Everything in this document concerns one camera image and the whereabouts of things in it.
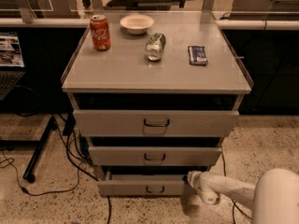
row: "drawer handle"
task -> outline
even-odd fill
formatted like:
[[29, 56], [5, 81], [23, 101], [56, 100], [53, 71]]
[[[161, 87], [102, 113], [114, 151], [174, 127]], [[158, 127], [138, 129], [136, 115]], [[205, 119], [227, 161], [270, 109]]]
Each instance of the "drawer handle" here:
[[148, 158], [148, 157], [147, 157], [147, 154], [146, 154], [146, 153], [144, 154], [144, 159], [145, 159], [146, 161], [164, 161], [165, 158], [166, 158], [166, 155], [165, 155], [165, 154], [163, 154], [163, 156], [162, 156], [160, 159], [151, 159], [151, 158]]
[[161, 190], [150, 190], [150, 188], [147, 186], [147, 193], [150, 193], [150, 194], [155, 194], [155, 193], [164, 193], [165, 191], [165, 187], [162, 186]]
[[147, 123], [147, 120], [143, 119], [143, 124], [148, 127], [167, 127], [169, 126], [169, 123], [170, 123], [169, 119], [167, 119], [166, 123], [154, 123], [154, 124]]

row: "bowl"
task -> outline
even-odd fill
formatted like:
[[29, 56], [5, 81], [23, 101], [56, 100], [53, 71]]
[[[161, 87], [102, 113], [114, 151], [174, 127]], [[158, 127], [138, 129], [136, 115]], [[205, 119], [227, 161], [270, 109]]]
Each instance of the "bowl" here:
[[141, 14], [132, 14], [121, 19], [121, 26], [126, 28], [128, 33], [133, 35], [146, 33], [153, 23], [153, 18]]

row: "gray tabletop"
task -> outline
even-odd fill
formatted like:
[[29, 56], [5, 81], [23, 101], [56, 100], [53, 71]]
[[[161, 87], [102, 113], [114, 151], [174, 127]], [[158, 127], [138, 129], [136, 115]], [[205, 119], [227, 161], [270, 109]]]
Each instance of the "gray tabletop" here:
[[[152, 12], [155, 23], [144, 35], [130, 35], [120, 20], [132, 12], [108, 12], [111, 48], [93, 48], [90, 33], [78, 51], [63, 84], [69, 92], [250, 92], [221, 31], [209, 13]], [[159, 62], [144, 58], [147, 40], [154, 33], [166, 37]], [[207, 66], [189, 65], [188, 46], [205, 46]]]

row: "soda can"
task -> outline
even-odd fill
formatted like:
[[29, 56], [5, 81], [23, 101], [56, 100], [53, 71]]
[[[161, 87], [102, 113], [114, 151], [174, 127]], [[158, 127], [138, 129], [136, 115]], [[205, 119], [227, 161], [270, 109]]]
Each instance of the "soda can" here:
[[152, 35], [145, 47], [144, 55], [150, 61], [160, 61], [164, 53], [164, 47], [166, 44], [166, 37], [161, 33]]
[[93, 15], [90, 29], [95, 49], [107, 50], [111, 47], [109, 25], [105, 15]]

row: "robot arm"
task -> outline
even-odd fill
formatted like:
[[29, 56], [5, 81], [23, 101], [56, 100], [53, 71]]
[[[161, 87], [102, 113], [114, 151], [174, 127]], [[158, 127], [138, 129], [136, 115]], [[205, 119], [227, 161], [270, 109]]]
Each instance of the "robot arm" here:
[[299, 223], [299, 175], [284, 169], [267, 171], [256, 186], [210, 172], [192, 171], [188, 182], [206, 204], [220, 194], [252, 211], [252, 224]]

